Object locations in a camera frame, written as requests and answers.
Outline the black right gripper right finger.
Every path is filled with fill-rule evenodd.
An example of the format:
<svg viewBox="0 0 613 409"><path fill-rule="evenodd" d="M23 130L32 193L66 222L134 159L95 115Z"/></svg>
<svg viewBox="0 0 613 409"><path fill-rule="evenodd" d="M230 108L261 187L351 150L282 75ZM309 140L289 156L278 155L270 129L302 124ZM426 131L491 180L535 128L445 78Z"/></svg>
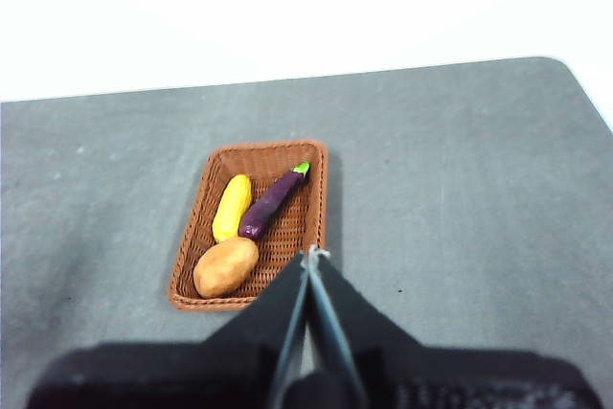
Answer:
<svg viewBox="0 0 613 409"><path fill-rule="evenodd" d="M600 408L581 370L535 352L426 346L309 249L321 354L369 408Z"/></svg>

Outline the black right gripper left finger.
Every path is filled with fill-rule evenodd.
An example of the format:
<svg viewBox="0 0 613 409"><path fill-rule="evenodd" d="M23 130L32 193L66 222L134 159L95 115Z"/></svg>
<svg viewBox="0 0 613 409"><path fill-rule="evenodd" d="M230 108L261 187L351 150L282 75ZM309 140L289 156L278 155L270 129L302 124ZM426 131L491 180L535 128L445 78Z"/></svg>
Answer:
<svg viewBox="0 0 613 409"><path fill-rule="evenodd" d="M304 300L298 253L250 307L200 342L107 343L52 361L30 408L262 408Z"/></svg>

